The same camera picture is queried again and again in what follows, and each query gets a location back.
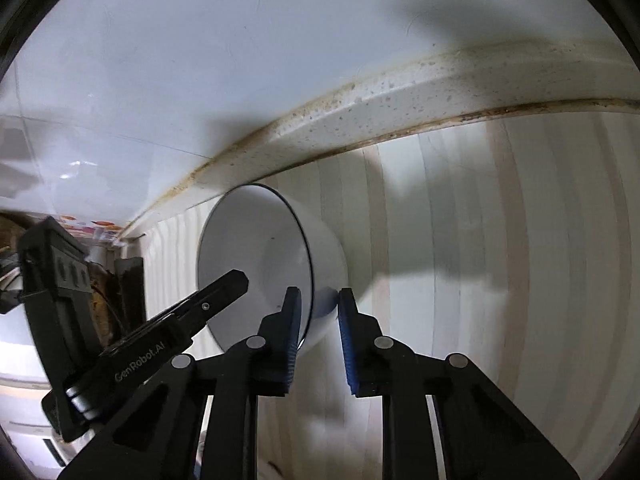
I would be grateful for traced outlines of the white bowl dark rim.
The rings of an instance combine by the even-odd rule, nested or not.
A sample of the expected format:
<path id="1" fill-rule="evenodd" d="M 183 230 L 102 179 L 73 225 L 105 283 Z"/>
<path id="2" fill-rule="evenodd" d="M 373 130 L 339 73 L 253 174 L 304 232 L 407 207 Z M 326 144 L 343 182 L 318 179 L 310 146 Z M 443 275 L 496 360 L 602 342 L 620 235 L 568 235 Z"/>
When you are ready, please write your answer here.
<path id="1" fill-rule="evenodd" d="M 342 245 L 306 206 L 267 185 L 224 194 L 209 213 L 196 256 L 202 289 L 230 270 L 244 272 L 248 289 L 208 322 L 221 350 L 255 335 L 262 318 L 278 312 L 285 292 L 302 294 L 298 348 L 307 352 L 337 318 L 337 293 L 348 285 Z"/>

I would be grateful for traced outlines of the black induction cooktop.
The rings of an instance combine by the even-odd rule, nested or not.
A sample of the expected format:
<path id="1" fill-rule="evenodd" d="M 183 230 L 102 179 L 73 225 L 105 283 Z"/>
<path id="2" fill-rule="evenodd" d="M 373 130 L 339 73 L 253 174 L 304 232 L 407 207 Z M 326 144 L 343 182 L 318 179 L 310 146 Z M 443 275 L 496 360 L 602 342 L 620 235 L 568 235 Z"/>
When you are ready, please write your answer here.
<path id="1" fill-rule="evenodd" d="M 115 275 L 126 331 L 131 333 L 146 322 L 143 258 L 116 259 Z"/>

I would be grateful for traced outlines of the colourful cartoon wall sticker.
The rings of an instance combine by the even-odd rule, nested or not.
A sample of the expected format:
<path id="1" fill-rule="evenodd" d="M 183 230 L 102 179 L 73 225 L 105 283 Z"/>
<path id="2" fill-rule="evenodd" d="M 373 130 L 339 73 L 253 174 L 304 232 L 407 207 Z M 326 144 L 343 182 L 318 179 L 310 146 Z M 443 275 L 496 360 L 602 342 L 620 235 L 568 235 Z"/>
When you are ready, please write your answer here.
<path id="1" fill-rule="evenodd" d="M 61 214 L 56 221 L 66 231 L 79 236 L 115 236 L 122 230 L 118 224 L 106 220 L 84 220 L 68 214 Z"/>

